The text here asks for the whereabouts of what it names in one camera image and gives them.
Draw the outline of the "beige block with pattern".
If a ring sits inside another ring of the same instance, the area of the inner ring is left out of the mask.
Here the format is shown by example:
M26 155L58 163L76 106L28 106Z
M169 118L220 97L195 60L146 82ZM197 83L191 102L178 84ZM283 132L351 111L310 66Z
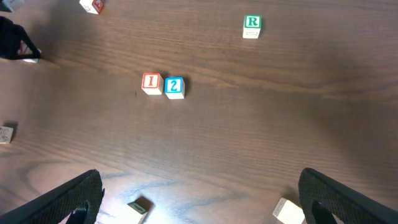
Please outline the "beige block with pattern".
M0 143L9 144L12 139L13 128L1 126L0 127Z

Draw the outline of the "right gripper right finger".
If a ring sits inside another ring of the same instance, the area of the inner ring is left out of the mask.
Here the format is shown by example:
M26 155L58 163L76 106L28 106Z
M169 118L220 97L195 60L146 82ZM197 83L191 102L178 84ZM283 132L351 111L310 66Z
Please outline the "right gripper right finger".
M298 181L300 204L308 224L397 224L397 211L335 181L305 168Z

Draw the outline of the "blue number 2 block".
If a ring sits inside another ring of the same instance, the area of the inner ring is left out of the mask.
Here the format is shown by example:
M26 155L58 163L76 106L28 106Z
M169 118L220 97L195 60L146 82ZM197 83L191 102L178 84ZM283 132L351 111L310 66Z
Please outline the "blue number 2 block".
M185 82L182 77L168 77L165 79L165 94L170 100L185 98Z

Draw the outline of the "yellow wooden block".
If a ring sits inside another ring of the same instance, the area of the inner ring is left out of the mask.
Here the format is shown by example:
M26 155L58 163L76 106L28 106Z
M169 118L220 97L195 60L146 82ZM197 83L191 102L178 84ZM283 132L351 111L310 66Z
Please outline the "yellow wooden block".
M302 224L305 219L303 210L283 197L278 201L272 214L283 224Z

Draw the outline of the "black mounting rail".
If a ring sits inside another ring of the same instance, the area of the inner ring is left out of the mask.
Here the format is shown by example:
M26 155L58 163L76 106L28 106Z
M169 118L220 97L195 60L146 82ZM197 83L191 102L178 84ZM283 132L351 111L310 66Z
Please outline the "black mounting rail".
M148 209L136 201L128 204L117 204L108 211L108 223L114 224L141 224L147 214Z

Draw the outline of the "red letter I block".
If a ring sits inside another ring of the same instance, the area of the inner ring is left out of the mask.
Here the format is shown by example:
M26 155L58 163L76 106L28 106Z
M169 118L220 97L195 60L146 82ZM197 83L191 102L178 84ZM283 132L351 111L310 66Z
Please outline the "red letter I block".
M159 73L144 73L141 88L148 95L161 95L164 89L164 79Z

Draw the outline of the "red letter A block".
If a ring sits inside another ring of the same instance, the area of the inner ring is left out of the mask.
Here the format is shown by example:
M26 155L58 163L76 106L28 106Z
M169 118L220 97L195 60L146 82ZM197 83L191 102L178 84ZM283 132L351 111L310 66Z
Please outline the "red letter A block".
M99 14L104 7L103 0L79 0L82 8L91 14Z

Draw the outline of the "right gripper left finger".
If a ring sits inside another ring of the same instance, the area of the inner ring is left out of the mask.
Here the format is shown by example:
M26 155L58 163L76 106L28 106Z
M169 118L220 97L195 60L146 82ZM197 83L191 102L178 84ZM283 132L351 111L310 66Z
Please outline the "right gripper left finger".
M1 223L94 224L104 188L100 173L89 170L36 199L1 215Z

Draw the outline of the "plain white wooden block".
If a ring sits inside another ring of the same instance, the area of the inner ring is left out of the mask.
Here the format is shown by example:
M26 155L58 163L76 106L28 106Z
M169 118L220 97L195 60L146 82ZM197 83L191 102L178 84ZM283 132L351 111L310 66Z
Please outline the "plain white wooden block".
M0 11L14 12L25 3L24 0L1 0Z

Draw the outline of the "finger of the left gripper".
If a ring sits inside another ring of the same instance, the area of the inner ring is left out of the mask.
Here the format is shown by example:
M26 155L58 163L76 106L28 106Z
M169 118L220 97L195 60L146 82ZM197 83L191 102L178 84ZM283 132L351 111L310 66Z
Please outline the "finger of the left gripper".
M22 42L31 50L31 53L22 52ZM8 60L40 58L40 51L25 29L4 16L1 16L1 58Z

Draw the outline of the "green letter R block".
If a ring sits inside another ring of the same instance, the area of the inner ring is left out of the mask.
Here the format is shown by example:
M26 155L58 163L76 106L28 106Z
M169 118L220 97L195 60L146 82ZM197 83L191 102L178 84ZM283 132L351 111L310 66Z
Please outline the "green letter R block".
M260 15L245 15L243 23L243 38L258 39L262 29L262 17Z

